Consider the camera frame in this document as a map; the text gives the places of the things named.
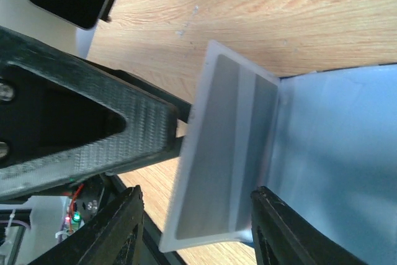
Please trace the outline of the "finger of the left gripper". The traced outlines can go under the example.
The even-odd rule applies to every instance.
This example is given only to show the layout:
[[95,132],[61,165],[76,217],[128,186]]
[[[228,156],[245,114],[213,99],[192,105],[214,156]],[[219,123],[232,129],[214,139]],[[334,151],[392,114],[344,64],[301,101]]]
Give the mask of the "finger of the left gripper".
[[1,200],[176,157],[191,105],[121,70],[1,29]]

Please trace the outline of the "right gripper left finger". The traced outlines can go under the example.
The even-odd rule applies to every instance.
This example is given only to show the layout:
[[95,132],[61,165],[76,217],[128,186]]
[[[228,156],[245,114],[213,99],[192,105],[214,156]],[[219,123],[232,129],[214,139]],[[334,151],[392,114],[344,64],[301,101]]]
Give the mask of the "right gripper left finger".
[[143,247],[143,193],[128,187],[76,233],[34,264],[138,264]]

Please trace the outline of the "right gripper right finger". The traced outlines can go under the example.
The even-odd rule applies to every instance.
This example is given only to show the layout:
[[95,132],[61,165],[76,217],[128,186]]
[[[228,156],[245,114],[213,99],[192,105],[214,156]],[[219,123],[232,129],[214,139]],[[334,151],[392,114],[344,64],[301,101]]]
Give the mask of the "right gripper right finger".
[[330,240],[267,187],[251,192],[258,264],[364,264]]

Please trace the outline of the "blue leather card holder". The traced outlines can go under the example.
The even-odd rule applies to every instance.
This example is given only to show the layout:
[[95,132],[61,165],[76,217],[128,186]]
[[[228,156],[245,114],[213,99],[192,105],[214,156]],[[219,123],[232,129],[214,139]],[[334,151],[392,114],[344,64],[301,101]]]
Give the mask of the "blue leather card holder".
[[190,110],[160,250],[252,241],[251,222],[242,231],[176,237],[220,55],[278,87],[268,156],[256,188],[268,187],[322,234],[366,263],[395,264],[396,65],[280,78],[216,41],[208,44]]

